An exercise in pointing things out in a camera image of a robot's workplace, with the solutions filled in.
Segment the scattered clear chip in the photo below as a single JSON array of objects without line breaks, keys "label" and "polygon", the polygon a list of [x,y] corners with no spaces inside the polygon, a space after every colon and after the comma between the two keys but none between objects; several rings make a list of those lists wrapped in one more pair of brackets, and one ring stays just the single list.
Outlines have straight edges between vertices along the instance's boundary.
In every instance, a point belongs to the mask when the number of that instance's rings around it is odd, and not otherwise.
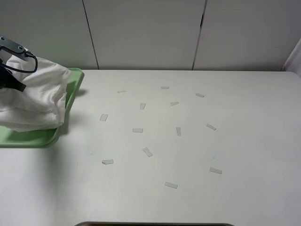
[{"label": "scattered clear chip", "polygon": [[113,164],[113,159],[103,160],[103,164],[104,164],[104,165]]},{"label": "scattered clear chip", "polygon": [[178,103],[179,103],[179,102],[171,102],[170,105],[171,105],[171,106],[174,106],[174,105],[177,105]]},{"label": "scattered clear chip", "polygon": [[178,136],[181,136],[181,128],[180,127],[176,127],[176,130],[177,130]]},{"label": "scattered clear chip", "polygon": [[144,149],[142,149],[144,151],[144,153],[148,156],[148,157],[151,157],[152,156],[152,153],[150,152],[150,150],[146,147]]},{"label": "scattered clear chip", "polygon": [[145,105],[146,105],[145,103],[141,103],[141,104],[140,104],[140,110],[144,110]]},{"label": "scattered clear chip", "polygon": [[107,117],[108,117],[107,114],[102,114],[102,116],[100,116],[100,121],[106,121]]},{"label": "scattered clear chip", "polygon": [[213,127],[212,125],[207,124],[206,126],[209,127],[209,128],[211,128],[211,129],[213,129],[213,130],[216,130],[216,128]]},{"label": "scattered clear chip", "polygon": [[215,168],[212,168],[212,167],[210,167],[210,172],[222,174],[221,170],[215,169]]},{"label": "scattered clear chip", "polygon": [[174,189],[177,189],[177,187],[178,187],[178,185],[173,184],[173,183],[169,183],[169,182],[165,182],[165,186],[167,186],[167,187],[172,187],[172,188],[174,188]]},{"label": "scattered clear chip", "polygon": [[196,93],[196,95],[197,95],[198,97],[204,97],[204,95],[199,94],[199,93]]},{"label": "scattered clear chip", "polygon": [[143,129],[139,129],[139,128],[133,129],[133,133],[143,133]]}]

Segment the black cord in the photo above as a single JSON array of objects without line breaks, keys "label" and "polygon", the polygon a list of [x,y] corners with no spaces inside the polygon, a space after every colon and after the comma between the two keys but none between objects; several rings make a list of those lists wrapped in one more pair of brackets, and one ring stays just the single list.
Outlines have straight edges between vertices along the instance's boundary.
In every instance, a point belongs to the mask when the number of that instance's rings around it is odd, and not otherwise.
[{"label": "black cord", "polygon": [[23,70],[19,70],[19,69],[16,69],[16,68],[7,66],[7,65],[3,64],[2,62],[0,63],[0,66],[5,67],[5,68],[10,69],[10,70],[15,71],[15,72],[21,72],[21,73],[34,73],[34,72],[36,72],[37,69],[38,69],[38,60],[37,60],[36,56],[33,55],[33,54],[32,54],[31,52],[29,52],[29,51],[27,51],[25,54],[26,54],[28,57],[33,58],[34,61],[36,62],[36,65],[35,65],[33,71],[23,71]]}]

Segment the white cloth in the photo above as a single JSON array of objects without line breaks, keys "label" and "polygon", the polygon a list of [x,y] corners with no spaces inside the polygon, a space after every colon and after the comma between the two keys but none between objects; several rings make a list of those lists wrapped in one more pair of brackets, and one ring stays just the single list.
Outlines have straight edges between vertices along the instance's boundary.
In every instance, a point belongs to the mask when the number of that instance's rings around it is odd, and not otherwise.
[{"label": "white cloth", "polygon": [[[35,73],[12,71],[26,85],[23,92],[0,89],[0,126],[16,131],[54,129],[61,126],[65,116],[66,87],[71,71],[51,61],[38,58]],[[12,56],[8,66],[32,71],[35,61],[23,61]]]}]

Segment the table surface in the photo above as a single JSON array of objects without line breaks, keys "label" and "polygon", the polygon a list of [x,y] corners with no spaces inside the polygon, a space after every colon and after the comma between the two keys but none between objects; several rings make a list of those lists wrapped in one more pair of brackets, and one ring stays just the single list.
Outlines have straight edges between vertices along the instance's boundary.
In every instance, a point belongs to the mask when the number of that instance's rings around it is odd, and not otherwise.
[{"label": "table surface", "polygon": [[[301,79],[296,74],[84,73],[53,146],[0,149],[0,225],[300,225]],[[146,103],[144,110],[140,103]],[[99,120],[102,114],[109,115],[106,121]],[[102,164],[108,159],[114,163]]]}]

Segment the green tray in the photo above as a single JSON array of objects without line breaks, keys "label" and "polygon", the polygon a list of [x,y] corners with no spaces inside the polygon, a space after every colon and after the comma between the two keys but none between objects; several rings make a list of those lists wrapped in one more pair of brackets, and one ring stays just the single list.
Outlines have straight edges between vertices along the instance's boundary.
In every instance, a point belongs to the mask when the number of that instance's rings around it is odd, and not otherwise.
[{"label": "green tray", "polygon": [[[69,68],[72,71],[67,85],[66,114],[69,112],[75,93],[79,89],[83,73],[79,68]],[[0,147],[45,147],[59,137],[59,128],[16,132],[0,126]]]}]

